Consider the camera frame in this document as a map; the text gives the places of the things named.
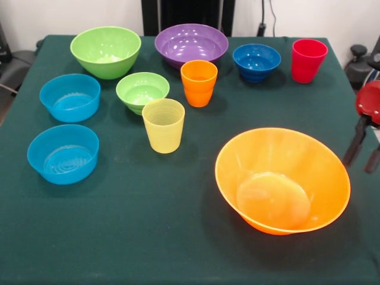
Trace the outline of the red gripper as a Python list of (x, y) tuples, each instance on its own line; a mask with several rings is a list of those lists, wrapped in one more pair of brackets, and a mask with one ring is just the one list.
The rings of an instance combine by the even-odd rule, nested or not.
[[(360, 116), (371, 118), (375, 125), (379, 125), (379, 80), (374, 80), (364, 85), (356, 97), (356, 110)], [(366, 136), (368, 117), (360, 117), (355, 126), (355, 135), (342, 159), (345, 166), (350, 167), (362, 149), (362, 142)], [(380, 145), (373, 150), (365, 166), (366, 173), (373, 173), (380, 162)]]

